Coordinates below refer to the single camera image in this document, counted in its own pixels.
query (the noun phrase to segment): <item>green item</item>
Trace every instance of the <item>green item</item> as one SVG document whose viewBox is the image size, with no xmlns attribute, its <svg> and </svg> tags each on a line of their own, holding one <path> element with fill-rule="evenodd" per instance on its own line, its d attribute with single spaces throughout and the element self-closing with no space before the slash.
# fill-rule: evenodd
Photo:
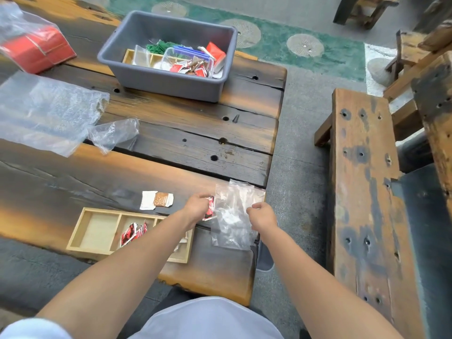
<svg viewBox="0 0 452 339">
<path fill-rule="evenodd" d="M 165 53 L 166 49 L 169 47 L 175 47 L 179 44 L 172 43 L 171 41 L 163 41 L 159 40 L 157 44 L 148 44 L 146 45 L 146 50 L 148 50 L 150 53 L 155 53 L 158 55 L 162 55 Z"/>
</svg>

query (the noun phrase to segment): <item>gray plastic bin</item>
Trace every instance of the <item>gray plastic bin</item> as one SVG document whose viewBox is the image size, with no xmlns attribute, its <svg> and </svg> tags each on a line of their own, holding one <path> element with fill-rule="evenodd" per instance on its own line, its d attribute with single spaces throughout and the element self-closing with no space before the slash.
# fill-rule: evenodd
<svg viewBox="0 0 452 339">
<path fill-rule="evenodd" d="M 150 41 L 156 43 L 159 39 L 193 48 L 206 47 L 210 41 L 213 42 L 226 52 L 222 78 L 172 73 L 122 62 L 127 49 L 134 49 L 135 45 L 146 47 Z M 105 42 L 97 59 L 110 67 L 124 87 L 218 102 L 229 75 L 236 44 L 237 30 L 233 27 L 132 11 Z"/>
</svg>

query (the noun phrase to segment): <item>plastic bin rim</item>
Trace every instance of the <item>plastic bin rim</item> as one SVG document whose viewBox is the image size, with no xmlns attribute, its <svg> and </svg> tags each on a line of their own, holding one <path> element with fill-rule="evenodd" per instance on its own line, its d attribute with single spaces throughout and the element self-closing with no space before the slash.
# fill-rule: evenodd
<svg viewBox="0 0 452 339">
<path fill-rule="evenodd" d="M 172 16 L 166 16 L 166 15 L 161 15 L 161 14 L 154 14 L 154 13 L 149 13 L 149 12 L 144 12 L 144 11 L 139 11 L 139 10 L 135 10 L 135 11 L 131 11 L 129 12 L 124 19 L 122 20 L 122 22 L 119 24 L 119 26 L 113 31 L 113 33 L 110 35 L 110 38 L 108 38 L 104 45 L 102 46 L 102 48 L 100 49 L 99 53 L 97 54 L 97 60 L 99 62 L 101 62 L 102 64 L 105 65 L 113 65 L 113 66 L 117 66 L 117 67 L 122 67 L 122 66 L 127 66 L 128 68 L 135 70 L 135 71 L 145 71 L 146 69 L 149 68 L 145 68 L 142 66 L 137 66 L 137 65 L 131 65 L 131 64 L 127 64 L 127 63 L 123 63 L 123 62 L 116 62 L 116 61 L 110 61 L 107 60 L 105 58 L 103 58 L 103 55 L 105 53 L 105 50 L 107 49 L 107 47 L 109 46 L 110 42 L 112 42 L 114 39 L 116 39 L 116 33 L 118 32 L 118 30 L 122 29 L 122 27 L 125 26 L 125 24 L 127 23 L 128 19 L 131 18 L 134 14 L 143 14 L 143 15 L 152 15 L 153 17 L 158 17 L 158 18 L 164 18 L 164 19 L 174 19 Z M 192 19 L 186 19 L 186 18 L 176 18 L 178 21 L 184 21 L 184 22 L 192 22 L 192 23 L 197 23 L 197 24 L 208 24 L 209 26 L 214 26 L 217 28 L 227 28 L 227 29 L 232 29 L 233 30 L 233 35 L 232 35 L 232 39 L 236 40 L 237 38 L 237 29 L 232 27 L 232 26 L 224 26 L 224 25 L 219 25 L 219 24 L 213 24 L 210 22 L 202 22 L 202 21 L 198 21 L 198 20 L 192 20 Z M 171 76 L 174 73 L 170 72 L 170 71 L 165 71 L 165 70 L 159 70 L 159 69 L 155 69 L 158 71 L 158 73 L 164 74 L 164 75 L 168 75 Z M 229 69 L 224 68 L 223 69 L 223 76 L 220 79 L 214 79 L 211 78 L 209 79 L 209 81 L 211 81 L 211 83 L 215 83 L 215 84 L 221 84 L 224 83 L 229 76 Z M 194 76 L 194 75 L 185 75 L 183 73 L 180 74 L 179 78 L 181 79 L 187 79 L 187 80 L 192 80 L 192 79 L 198 79 L 198 80 L 204 80 L 206 79 L 206 77 L 200 77 L 200 76 Z"/>
</svg>

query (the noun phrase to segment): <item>wooden table top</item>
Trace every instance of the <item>wooden table top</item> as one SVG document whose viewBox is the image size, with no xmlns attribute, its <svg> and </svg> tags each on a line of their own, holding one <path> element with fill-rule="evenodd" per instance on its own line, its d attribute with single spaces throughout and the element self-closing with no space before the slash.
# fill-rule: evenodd
<svg viewBox="0 0 452 339">
<path fill-rule="evenodd" d="M 99 122 L 137 117 L 140 133 L 117 152 L 82 144 L 69 158 L 1 140 L 0 235 L 81 257 L 65 247 L 85 206 L 139 212 L 142 190 L 159 190 L 173 206 L 141 212 L 168 215 L 229 178 L 266 187 L 285 68 L 235 56 L 218 104 L 124 89 L 96 59 L 120 23 L 114 14 L 80 0 L 13 1 L 57 24 L 78 55 L 42 75 L 109 92 Z M 15 71 L 0 60 L 0 82 Z M 255 252 L 213 247 L 207 226 L 196 227 L 189 263 L 167 263 L 159 279 L 248 305 Z"/>
</svg>

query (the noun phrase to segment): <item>green painted stripe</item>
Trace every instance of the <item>green painted stripe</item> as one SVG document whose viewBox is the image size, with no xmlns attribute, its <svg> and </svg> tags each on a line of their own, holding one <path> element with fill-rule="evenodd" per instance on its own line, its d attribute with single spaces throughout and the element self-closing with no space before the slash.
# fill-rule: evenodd
<svg viewBox="0 0 452 339">
<path fill-rule="evenodd" d="M 111 12 L 121 15 L 132 10 L 150 12 L 154 5 L 164 1 L 173 1 L 185 6 L 188 10 L 187 17 L 190 19 L 220 23 L 235 18 L 252 22 L 261 30 L 261 40 L 253 47 L 239 50 L 262 60 L 295 65 L 315 73 L 365 81 L 364 44 L 360 41 L 330 36 L 220 9 L 202 7 L 180 0 L 110 0 L 107 8 Z M 286 42 L 290 36 L 298 33 L 309 34 L 319 39 L 325 48 L 323 55 L 307 58 L 292 53 L 287 48 Z"/>
</svg>

